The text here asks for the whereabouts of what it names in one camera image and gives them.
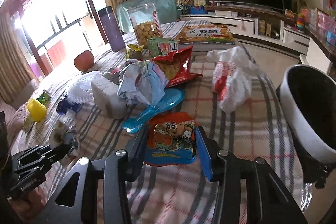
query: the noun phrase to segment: white foam block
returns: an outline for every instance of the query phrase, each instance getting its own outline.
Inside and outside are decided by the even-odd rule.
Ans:
[[[97,107],[113,119],[121,119],[127,114],[126,99],[117,95],[118,86],[104,77],[91,81],[94,102]]]

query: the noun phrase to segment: white tv cabinet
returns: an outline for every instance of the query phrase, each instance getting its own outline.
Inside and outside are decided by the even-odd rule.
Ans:
[[[308,51],[309,36],[286,27],[283,20],[273,20],[272,22],[273,24],[274,22],[277,22],[277,29],[280,31],[279,39],[275,39],[255,34],[254,18],[250,17],[232,17],[227,15],[216,15],[215,12],[209,12],[207,15],[181,15],[180,19],[182,21],[190,19],[208,20],[212,24],[228,25],[231,33],[236,38],[251,40],[257,43],[266,43],[274,47],[277,47],[276,45],[278,45],[278,47],[283,50],[286,50],[286,48],[291,49],[290,52],[296,52],[297,55],[300,53],[306,55]]]

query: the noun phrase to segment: transparent jar lid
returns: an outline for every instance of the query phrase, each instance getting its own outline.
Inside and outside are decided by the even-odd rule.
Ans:
[[[131,8],[131,9],[128,9],[127,12],[128,13],[135,13],[135,12],[138,12],[142,9],[147,9],[149,8],[150,6],[154,6],[155,5],[155,2],[150,2],[150,3],[147,3],[145,5],[141,5],[141,6],[137,6],[137,7],[134,7],[134,8]]]

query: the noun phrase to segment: cartoon shoe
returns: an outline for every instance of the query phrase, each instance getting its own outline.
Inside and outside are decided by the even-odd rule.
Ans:
[[[168,151],[176,151],[179,150],[181,148],[181,145],[179,143],[172,143],[169,147],[168,147]]]
[[[188,138],[185,138],[185,139],[184,139],[184,143],[183,143],[183,144],[184,144],[184,149],[185,149],[185,150],[189,150],[189,149],[191,149],[191,147],[192,147],[192,146],[191,146],[190,139],[188,139]]]

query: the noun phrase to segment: red snack bag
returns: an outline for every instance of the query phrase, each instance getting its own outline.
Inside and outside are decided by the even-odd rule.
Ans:
[[[157,56],[153,59],[169,80],[167,87],[181,84],[194,79],[196,76],[203,76],[200,73],[190,73],[191,53],[193,47],[170,52],[166,56]]]

